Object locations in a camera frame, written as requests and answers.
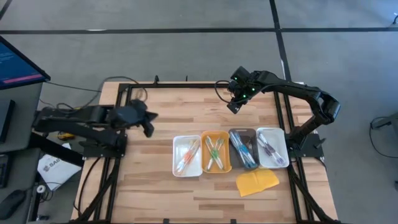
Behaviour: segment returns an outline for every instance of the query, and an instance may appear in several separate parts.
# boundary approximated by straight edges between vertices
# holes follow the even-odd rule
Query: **yellow cloth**
[[[241,174],[236,178],[241,197],[262,192],[279,184],[278,177],[269,169],[258,169]]]

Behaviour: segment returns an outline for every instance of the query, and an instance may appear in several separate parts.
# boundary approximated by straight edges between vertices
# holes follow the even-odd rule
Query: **white tray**
[[[175,171],[175,167],[181,161],[182,157],[187,153],[189,144],[192,140],[198,140],[201,142],[200,136],[175,136],[173,139],[173,175],[176,177],[198,177],[202,174],[201,169],[201,146],[195,157],[192,159],[189,166],[185,169],[185,171],[179,175]]]
[[[285,168],[289,165],[289,155],[287,154],[285,133],[280,128],[258,128],[256,131],[256,136],[262,133],[266,137],[268,143],[279,153],[279,155],[285,159],[285,163],[282,166],[277,165],[274,160],[269,157],[266,152],[258,143],[257,148],[259,151],[260,165],[269,169]]]

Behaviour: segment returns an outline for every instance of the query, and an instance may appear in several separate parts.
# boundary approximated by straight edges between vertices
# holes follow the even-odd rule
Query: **cable cord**
[[[39,203],[49,202],[49,201],[51,201],[53,196],[54,196],[54,191],[47,190],[47,188],[45,188],[45,192],[40,194],[40,202]]]
[[[371,121],[371,124],[369,125],[369,139],[371,140],[373,149],[374,149],[378,154],[380,154],[380,155],[382,155],[382,156],[385,156],[385,157],[388,157],[388,158],[391,158],[391,159],[398,159],[398,156],[388,156],[388,155],[385,155],[385,154],[381,153],[381,152],[378,151],[378,149],[376,149],[376,147],[374,146],[373,139],[372,139],[372,124],[373,124],[373,122],[374,122],[375,120],[381,119],[381,118],[386,118],[386,117],[385,117],[385,116],[381,116],[381,117],[374,118],[374,119]]]
[[[58,184],[58,185],[63,185],[63,184],[60,184],[60,183],[58,183],[58,182],[42,182],[42,183],[37,183],[37,185],[41,185],[41,184]],[[44,201],[50,201],[51,199],[52,199],[52,195],[51,195],[51,197],[48,199],[47,198],[48,196],[46,196],[46,197],[43,197],[43,195],[42,196],[40,196],[40,203],[42,203],[42,202],[44,202]],[[78,214],[79,215],[81,215],[81,212],[79,211],[79,209],[77,209],[77,207],[76,207],[76,205],[75,205],[75,201],[73,201],[73,208],[75,208],[76,210],[77,210],[77,212],[78,212]]]
[[[392,23],[397,24],[397,19],[398,19],[398,15],[394,18],[394,22],[392,22]]]
[[[218,80],[217,82],[215,82],[215,83],[214,83],[214,89],[215,89],[215,91],[216,91],[216,94],[217,94],[218,98],[219,98],[221,101],[223,101],[223,102],[225,102],[225,103],[230,103],[230,101],[224,100],[224,99],[221,97],[221,95],[218,93],[217,84],[219,84],[220,82],[229,83],[229,81],[227,81],[227,80]],[[265,90],[265,89],[267,89],[267,88],[269,88],[269,87],[278,86],[278,85],[281,85],[281,84],[270,84],[270,85],[267,85],[267,86],[262,87],[262,88],[260,89],[260,91],[263,91],[263,90]],[[243,102],[245,102],[245,101],[247,101],[247,100],[250,100],[250,98],[247,98],[247,99],[244,99],[244,100],[239,100],[239,101],[236,101],[236,102],[233,102],[233,103],[243,103]]]
[[[88,180],[88,176],[90,175],[90,173],[91,173],[91,171],[93,170],[95,164],[97,164],[97,162],[98,162],[99,160],[100,160],[100,157],[97,158],[97,159],[94,161],[94,163],[91,165],[91,167],[88,169],[87,175],[86,175],[86,177],[85,177],[85,179],[84,179],[84,181],[83,181],[83,184],[81,185],[80,194],[79,194],[79,201],[77,202],[77,212],[78,212],[79,214],[81,214],[81,198],[83,197],[83,192],[84,192],[84,189],[85,189],[86,182],[87,182],[87,180]]]
[[[78,109],[75,109],[74,107],[72,107],[72,106],[70,106],[70,105],[68,105],[68,104],[66,104],[66,103],[57,103],[56,108],[58,109],[59,112],[61,112],[61,113],[63,113],[63,114],[74,114],[74,113],[76,113],[77,111],[80,111],[80,110],[82,110],[82,109],[88,107],[88,105],[90,105],[90,104],[98,97],[98,95],[101,93],[102,86],[104,85],[104,83],[105,83],[106,81],[112,80],[112,79],[117,79],[117,78],[125,78],[125,79],[127,79],[127,80],[133,81],[133,82],[136,83],[136,84],[139,84],[137,81],[133,80],[132,78],[125,77],[125,76],[108,77],[108,78],[105,78],[105,79],[101,82],[101,84],[100,84],[99,87],[98,87],[98,91],[95,93],[95,95],[92,97],[92,99],[89,100],[89,101],[88,101],[86,104],[84,104],[83,106],[80,106]],[[142,88],[142,91],[145,93],[144,99],[143,99],[142,101],[146,101],[146,100],[148,99],[148,92],[147,92],[147,90],[146,90],[145,88]],[[142,98],[142,95],[143,95],[142,93],[137,93],[136,98],[137,98],[137,99]],[[67,107],[67,109],[70,109],[71,111],[63,111],[62,109],[64,109],[64,108],[61,108],[62,106]]]
[[[69,181],[67,181],[67,182],[79,182],[80,180],[69,180]],[[39,185],[45,185],[45,184],[58,184],[58,185],[63,185],[63,184],[66,184],[66,182],[65,183],[63,183],[63,184],[61,184],[61,183],[58,183],[58,182],[38,182],[38,183],[34,183],[32,186],[30,186],[30,187],[28,187],[28,188],[26,188],[25,190],[23,190],[23,191],[27,191],[27,190],[30,190],[30,189],[32,189],[32,188],[34,188],[34,187],[37,187],[37,186],[39,186]]]
[[[52,105],[51,103],[44,102],[44,101],[43,101],[42,99],[40,99],[40,98],[39,98],[39,101],[42,102],[44,105],[48,105],[48,106],[50,106],[51,108],[55,108],[54,105]]]
[[[73,201],[73,208],[76,209],[78,216],[81,216],[81,211],[79,210],[78,207],[76,207],[75,201]]]
[[[75,86],[62,85],[62,84],[53,83],[53,82],[47,82],[47,83],[51,84],[51,85],[56,85],[56,86],[61,86],[61,87],[66,87],[66,88],[72,88],[72,89],[75,89],[75,90],[85,90],[85,91],[98,92],[98,90],[91,90],[91,89],[87,89],[87,88],[80,88],[80,87],[75,87]]]

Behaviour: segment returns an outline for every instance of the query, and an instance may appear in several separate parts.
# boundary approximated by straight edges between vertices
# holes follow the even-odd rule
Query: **computer mouse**
[[[11,194],[0,203],[0,220],[10,218],[25,198],[26,192],[24,190],[15,190],[11,192]]]

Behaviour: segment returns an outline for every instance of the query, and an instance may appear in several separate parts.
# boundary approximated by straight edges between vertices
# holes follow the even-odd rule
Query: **plastic tray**
[[[248,148],[250,155],[252,155],[254,161],[259,164],[259,154],[257,150],[257,137],[256,130],[251,128],[233,128],[229,131],[236,131],[240,135],[243,144]],[[231,161],[232,168],[244,168],[241,156],[235,149],[231,140],[229,140],[229,158]]]
[[[185,169],[182,174],[178,174],[175,171],[177,164],[181,161],[185,153],[189,150],[189,145],[192,141],[201,141],[200,136],[175,136],[173,140],[173,175],[176,177],[198,177],[203,172],[201,169],[201,146],[191,163]]]
[[[221,162],[223,163],[224,169],[221,170],[216,162],[213,162],[213,165],[211,166],[210,170],[207,170],[209,161],[211,159],[210,152],[206,146],[205,138],[209,136],[211,138],[211,141],[213,145],[217,141],[218,138],[223,138],[224,139],[224,144],[221,146],[219,155]],[[232,166],[231,166],[231,161],[229,161],[229,134],[226,131],[205,131],[201,134],[201,146],[202,146],[202,159],[201,159],[201,167],[203,171],[207,173],[212,173],[212,174],[221,174],[221,173],[226,173],[231,171]]]
[[[289,165],[289,155],[287,154],[284,131],[280,128],[258,128],[256,134],[258,135],[260,132],[262,132],[264,137],[266,137],[268,143],[275,149],[275,151],[277,151],[280,156],[285,159],[285,164],[278,166],[274,160],[266,154],[266,152],[258,144],[257,140],[260,165],[269,169],[287,167]]]

